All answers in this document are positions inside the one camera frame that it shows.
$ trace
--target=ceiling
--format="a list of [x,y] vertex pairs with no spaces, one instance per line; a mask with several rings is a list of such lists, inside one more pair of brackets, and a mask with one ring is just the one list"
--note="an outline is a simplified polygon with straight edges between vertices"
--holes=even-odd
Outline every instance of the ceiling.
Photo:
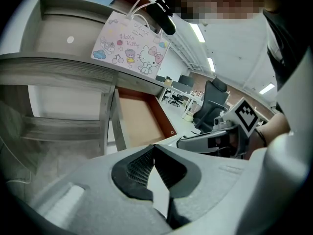
[[211,57],[215,75],[224,82],[267,106],[275,102],[276,87],[264,95],[258,93],[270,82],[276,85],[267,56],[266,21],[262,14],[248,20],[213,20],[207,26],[199,25],[205,43],[198,41],[189,23],[176,15],[172,19],[177,31],[165,37],[191,71],[212,77],[207,61]]

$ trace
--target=black office chair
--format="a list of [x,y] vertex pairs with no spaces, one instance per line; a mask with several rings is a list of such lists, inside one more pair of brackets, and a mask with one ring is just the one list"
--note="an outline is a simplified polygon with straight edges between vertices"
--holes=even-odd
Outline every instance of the black office chair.
[[175,104],[176,107],[179,107],[180,104],[178,104],[178,102],[179,102],[179,103],[182,103],[182,102],[181,102],[182,96],[181,96],[181,95],[178,95],[178,96],[173,95],[172,98],[174,99],[174,101],[173,101],[173,100],[169,100],[168,102],[169,102],[170,104]]
[[162,98],[162,101],[163,101],[164,99],[168,98],[168,96],[166,96],[166,94],[168,94],[168,93],[170,93],[170,92],[171,92],[170,90],[166,89],[166,91],[165,91],[165,93],[164,93],[164,96],[163,96],[163,98]]
[[194,113],[193,124],[195,128],[203,133],[212,131],[214,118],[218,117],[221,111],[227,111],[224,107],[228,97],[227,85],[217,77],[205,84],[203,105],[199,111]]

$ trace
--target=wooden drawer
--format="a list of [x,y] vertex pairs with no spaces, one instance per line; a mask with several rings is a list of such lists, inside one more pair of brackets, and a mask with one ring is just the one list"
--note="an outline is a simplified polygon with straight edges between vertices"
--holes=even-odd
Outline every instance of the wooden drawer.
[[111,119],[118,151],[176,135],[158,100],[151,94],[115,89]]

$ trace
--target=cartoon bear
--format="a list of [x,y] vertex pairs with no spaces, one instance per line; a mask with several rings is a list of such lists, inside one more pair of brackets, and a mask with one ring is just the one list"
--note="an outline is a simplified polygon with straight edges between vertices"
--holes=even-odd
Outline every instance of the cartoon bear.
[[127,49],[125,51],[125,54],[126,54],[126,60],[127,60],[127,63],[129,64],[132,64],[135,62],[134,58],[135,58],[135,55],[136,55],[136,52],[133,50],[133,49]]

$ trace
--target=white desk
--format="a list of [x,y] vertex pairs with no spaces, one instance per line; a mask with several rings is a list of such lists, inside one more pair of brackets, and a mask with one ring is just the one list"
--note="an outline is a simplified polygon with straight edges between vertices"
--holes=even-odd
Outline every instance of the white desk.
[[269,122],[269,119],[264,116],[261,112],[259,112],[256,107],[254,108],[254,111],[256,113],[256,115],[261,119],[261,120],[265,120],[266,122]]
[[163,96],[164,96],[164,94],[165,94],[165,92],[166,92],[166,89],[169,89],[169,90],[172,91],[172,93],[169,95],[169,98],[173,95],[173,93],[178,93],[178,94],[183,95],[183,96],[185,96],[185,97],[188,98],[188,101],[187,101],[187,103],[186,103],[187,108],[186,108],[186,110],[183,112],[183,114],[181,115],[182,118],[184,118],[184,117],[186,116],[186,114],[187,114],[189,108],[191,107],[191,105],[192,105],[192,103],[193,103],[194,101],[197,102],[197,104],[199,104],[199,105],[202,106],[202,101],[201,101],[201,98],[200,98],[200,97],[198,97],[198,96],[192,96],[191,94],[187,94],[187,93],[185,93],[185,92],[182,92],[182,91],[180,91],[180,90],[178,90],[178,89],[175,89],[175,88],[173,88],[173,87],[170,87],[170,86],[164,86],[164,89],[163,89],[163,91],[162,91],[162,93],[161,93],[161,96],[158,98],[158,99],[159,99],[159,102],[162,101],[162,98],[163,98]]

